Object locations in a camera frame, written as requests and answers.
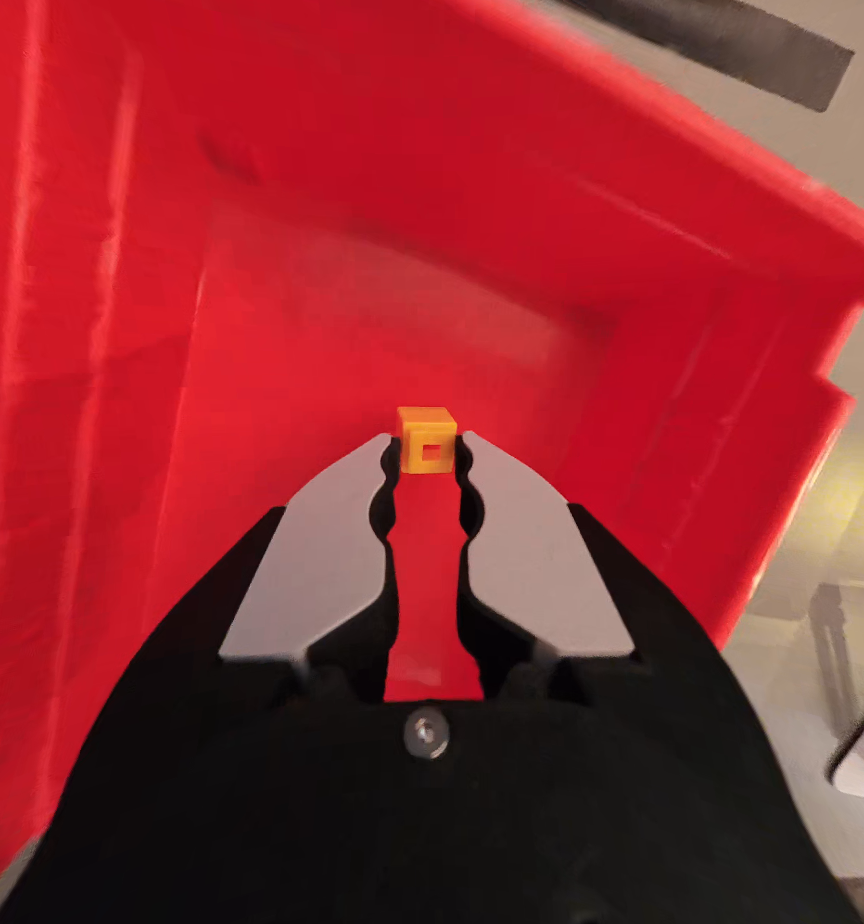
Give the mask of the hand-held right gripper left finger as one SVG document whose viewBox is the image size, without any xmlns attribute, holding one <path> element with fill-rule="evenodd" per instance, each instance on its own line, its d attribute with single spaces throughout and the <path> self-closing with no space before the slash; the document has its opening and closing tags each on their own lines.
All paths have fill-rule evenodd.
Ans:
<svg viewBox="0 0 864 924">
<path fill-rule="evenodd" d="M 394 582 L 388 536 L 400 442 L 380 433 L 287 503 L 220 645 L 226 662 L 302 665 Z"/>
</svg>

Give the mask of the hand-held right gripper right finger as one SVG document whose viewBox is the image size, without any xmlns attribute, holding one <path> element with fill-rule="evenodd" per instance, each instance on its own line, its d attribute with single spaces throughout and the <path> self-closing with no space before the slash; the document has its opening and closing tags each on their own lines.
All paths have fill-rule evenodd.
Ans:
<svg viewBox="0 0 864 924">
<path fill-rule="evenodd" d="M 457 444 L 457 625 L 477 664 L 626 657 L 634 641 L 565 497 L 477 433 Z"/>
</svg>

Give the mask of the orange cube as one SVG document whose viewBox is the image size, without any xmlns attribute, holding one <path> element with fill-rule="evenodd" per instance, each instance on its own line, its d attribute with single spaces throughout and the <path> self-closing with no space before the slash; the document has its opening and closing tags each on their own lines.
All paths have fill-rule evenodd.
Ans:
<svg viewBox="0 0 864 924">
<path fill-rule="evenodd" d="M 446 475 L 454 467 L 457 422 L 443 407 L 398 407 L 400 468 L 407 475 Z"/>
</svg>

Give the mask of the red plastic bin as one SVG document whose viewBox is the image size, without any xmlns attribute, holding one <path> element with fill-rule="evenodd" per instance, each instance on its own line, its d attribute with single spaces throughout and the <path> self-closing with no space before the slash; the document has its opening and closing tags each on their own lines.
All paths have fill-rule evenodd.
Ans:
<svg viewBox="0 0 864 924">
<path fill-rule="evenodd" d="M 148 634 L 399 406 L 729 639 L 864 210 L 522 2 L 0 2 L 0 873 Z"/>
</svg>

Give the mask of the white desk foot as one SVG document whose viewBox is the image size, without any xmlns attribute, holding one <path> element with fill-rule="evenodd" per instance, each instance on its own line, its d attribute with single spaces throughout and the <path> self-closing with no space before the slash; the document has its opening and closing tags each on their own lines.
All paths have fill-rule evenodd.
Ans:
<svg viewBox="0 0 864 924">
<path fill-rule="evenodd" d="M 864 584 L 820 583 L 808 619 L 834 741 L 826 779 L 864 798 Z"/>
</svg>

